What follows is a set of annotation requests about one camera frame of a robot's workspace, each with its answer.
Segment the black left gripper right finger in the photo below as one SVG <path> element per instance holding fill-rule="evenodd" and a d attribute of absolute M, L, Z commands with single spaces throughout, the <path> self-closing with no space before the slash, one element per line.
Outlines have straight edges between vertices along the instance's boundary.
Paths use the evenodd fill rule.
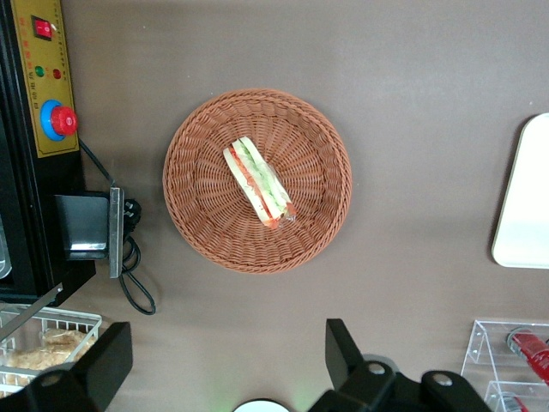
<path fill-rule="evenodd" d="M 419 382 L 406 377 L 390 359 L 365 357 L 343 320 L 325 325 L 325 363 L 333 385 L 311 411 L 488 411 L 461 375 L 432 370 Z"/>

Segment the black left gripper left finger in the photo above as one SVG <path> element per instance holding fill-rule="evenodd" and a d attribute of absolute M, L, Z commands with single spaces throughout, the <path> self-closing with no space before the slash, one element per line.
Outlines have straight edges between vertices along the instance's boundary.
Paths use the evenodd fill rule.
<path fill-rule="evenodd" d="M 128 322 L 116 322 L 70 368 L 41 373 L 1 400 L 2 411 L 105 411 L 132 369 Z"/>

